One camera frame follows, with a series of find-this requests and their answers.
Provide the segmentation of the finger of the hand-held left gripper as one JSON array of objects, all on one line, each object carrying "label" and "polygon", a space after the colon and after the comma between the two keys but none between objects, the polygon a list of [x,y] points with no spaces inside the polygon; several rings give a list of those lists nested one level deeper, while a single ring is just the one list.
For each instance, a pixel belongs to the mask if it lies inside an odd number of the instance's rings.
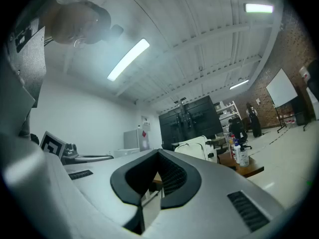
[{"label": "finger of the hand-held left gripper", "polygon": [[98,162],[113,159],[111,155],[79,155],[74,160],[75,162]]}]

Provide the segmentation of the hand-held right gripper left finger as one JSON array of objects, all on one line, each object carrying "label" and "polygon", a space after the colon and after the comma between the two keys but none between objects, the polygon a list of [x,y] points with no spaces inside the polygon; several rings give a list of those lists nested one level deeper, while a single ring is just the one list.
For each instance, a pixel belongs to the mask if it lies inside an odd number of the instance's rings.
[{"label": "hand-held right gripper left finger", "polygon": [[94,207],[59,158],[32,141],[1,134],[0,173],[14,203],[46,239],[140,239]]}]

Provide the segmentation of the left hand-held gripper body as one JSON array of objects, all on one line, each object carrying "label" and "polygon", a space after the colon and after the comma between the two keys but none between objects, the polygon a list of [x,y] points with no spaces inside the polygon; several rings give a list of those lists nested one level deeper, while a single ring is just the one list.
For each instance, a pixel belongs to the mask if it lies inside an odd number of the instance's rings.
[{"label": "left hand-held gripper body", "polygon": [[66,143],[48,131],[45,132],[40,147],[44,152],[56,155],[63,165],[73,162],[79,156],[75,144]]}]

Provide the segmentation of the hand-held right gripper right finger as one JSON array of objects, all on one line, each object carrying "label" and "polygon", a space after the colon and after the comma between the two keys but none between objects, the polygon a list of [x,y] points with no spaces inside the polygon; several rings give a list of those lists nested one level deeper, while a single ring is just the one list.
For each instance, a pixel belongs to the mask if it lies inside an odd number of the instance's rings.
[{"label": "hand-held right gripper right finger", "polygon": [[268,221],[284,212],[269,193],[224,165],[185,154],[167,154],[192,165],[201,176],[197,193],[182,207],[161,210],[146,229],[148,239],[242,239],[251,235],[228,195],[242,192]]}]

